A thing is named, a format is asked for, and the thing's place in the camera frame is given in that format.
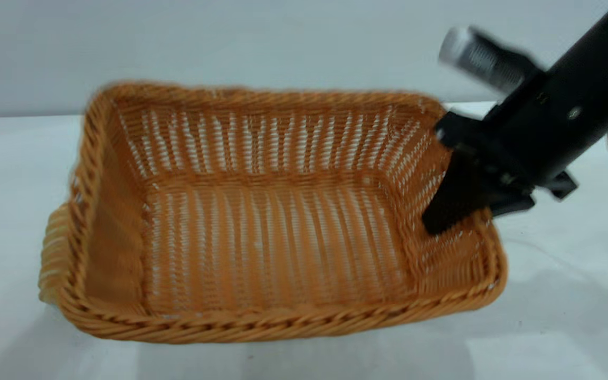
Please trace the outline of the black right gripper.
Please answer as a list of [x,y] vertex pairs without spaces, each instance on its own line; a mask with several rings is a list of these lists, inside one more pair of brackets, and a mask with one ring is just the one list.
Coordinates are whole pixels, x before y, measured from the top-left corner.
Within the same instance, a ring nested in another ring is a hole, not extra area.
[[480,120],[449,111],[436,136],[454,152],[423,212],[427,233],[440,235],[489,205],[495,218],[525,212],[538,187],[558,199],[573,192],[567,166],[608,131],[593,110],[598,95],[589,75],[559,69],[522,84]]

